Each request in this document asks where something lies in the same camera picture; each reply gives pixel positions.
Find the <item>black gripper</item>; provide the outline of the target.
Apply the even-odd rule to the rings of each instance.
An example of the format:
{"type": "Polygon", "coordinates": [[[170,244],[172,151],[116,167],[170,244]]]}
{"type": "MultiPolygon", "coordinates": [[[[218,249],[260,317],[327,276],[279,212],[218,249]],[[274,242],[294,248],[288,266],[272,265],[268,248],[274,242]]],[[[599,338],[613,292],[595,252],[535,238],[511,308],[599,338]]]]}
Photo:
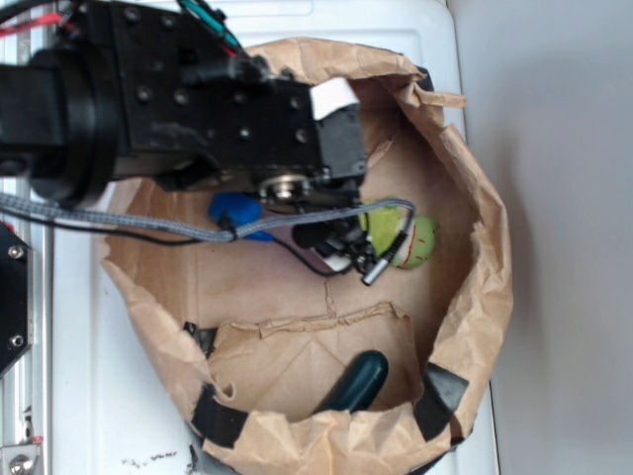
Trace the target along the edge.
{"type": "Polygon", "coordinates": [[[170,191],[212,181],[262,198],[358,196],[367,155],[357,106],[319,112],[316,89],[247,53],[221,11],[89,1],[80,22],[114,73],[115,177],[170,191]]]}

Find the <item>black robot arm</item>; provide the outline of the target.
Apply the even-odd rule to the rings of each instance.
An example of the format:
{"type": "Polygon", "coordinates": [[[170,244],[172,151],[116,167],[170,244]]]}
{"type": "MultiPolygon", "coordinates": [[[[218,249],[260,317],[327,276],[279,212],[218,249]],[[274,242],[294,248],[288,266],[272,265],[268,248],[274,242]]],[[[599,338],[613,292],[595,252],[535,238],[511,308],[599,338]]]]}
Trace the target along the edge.
{"type": "Polygon", "coordinates": [[[248,53],[204,1],[74,1],[55,41],[1,68],[1,172],[67,208],[115,180],[229,185],[282,206],[349,206],[367,172],[358,103],[248,53]]]}

